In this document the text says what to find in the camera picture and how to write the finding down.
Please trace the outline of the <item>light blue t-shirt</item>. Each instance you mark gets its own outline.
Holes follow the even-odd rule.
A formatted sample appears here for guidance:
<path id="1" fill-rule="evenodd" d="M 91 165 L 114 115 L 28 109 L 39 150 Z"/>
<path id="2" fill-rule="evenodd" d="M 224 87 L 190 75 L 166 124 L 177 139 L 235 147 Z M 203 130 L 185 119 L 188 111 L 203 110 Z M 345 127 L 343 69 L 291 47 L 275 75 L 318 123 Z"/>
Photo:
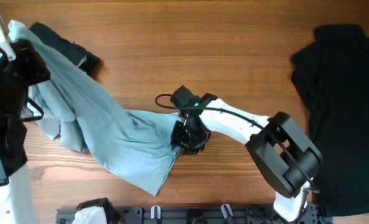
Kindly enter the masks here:
<path id="1" fill-rule="evenodd" d="M 179 116 L 127 110 L 95 80 L 19 21 L 13 41 L 28 40 L 46 63 L 50 80 L 32 85 L 29 97 L 44 111 L 37 125 L 71 150 L 90 151 L 110 173 L 151 195 L 166 181 L 180 148 L 170 137 Z"/>

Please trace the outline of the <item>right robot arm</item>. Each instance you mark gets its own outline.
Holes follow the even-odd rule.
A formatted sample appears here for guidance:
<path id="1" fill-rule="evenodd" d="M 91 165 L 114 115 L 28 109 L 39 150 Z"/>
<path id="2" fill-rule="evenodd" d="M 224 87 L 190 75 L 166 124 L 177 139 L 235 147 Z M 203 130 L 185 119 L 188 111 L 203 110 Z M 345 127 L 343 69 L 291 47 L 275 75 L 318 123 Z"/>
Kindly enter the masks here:
<path id="1" fill-rule="evenodd" d="M 272 117 L 251 114 L 215 95 L 199 97 L 186 88 L 171 94 L 170 102 L 182 118 L 175 123 L 171 139 L 184 154 L 203 151 L 214 132 L 240 142 L 276 192 L 276 216 L 286 223 L 300 221 L 308 208 L 307 194 L 319 192 L 313 178 L 323 157 L 287 113 L 279 111 Z"/>

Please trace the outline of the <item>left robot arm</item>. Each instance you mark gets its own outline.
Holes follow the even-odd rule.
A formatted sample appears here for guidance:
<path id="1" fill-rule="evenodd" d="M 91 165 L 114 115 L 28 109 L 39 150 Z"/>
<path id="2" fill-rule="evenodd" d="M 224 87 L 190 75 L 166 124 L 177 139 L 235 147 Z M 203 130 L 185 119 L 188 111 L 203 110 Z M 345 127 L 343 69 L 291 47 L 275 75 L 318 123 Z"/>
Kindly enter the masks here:
<path id="1" fill-rule="evenodd" d="M 24 150 L 25 123 L 44 116 L 28 90 L 49 80 L 50 72 L 28 40 L 10 46 L 14 60 L 0 47 L 0 223 L 38 223 Z"/>

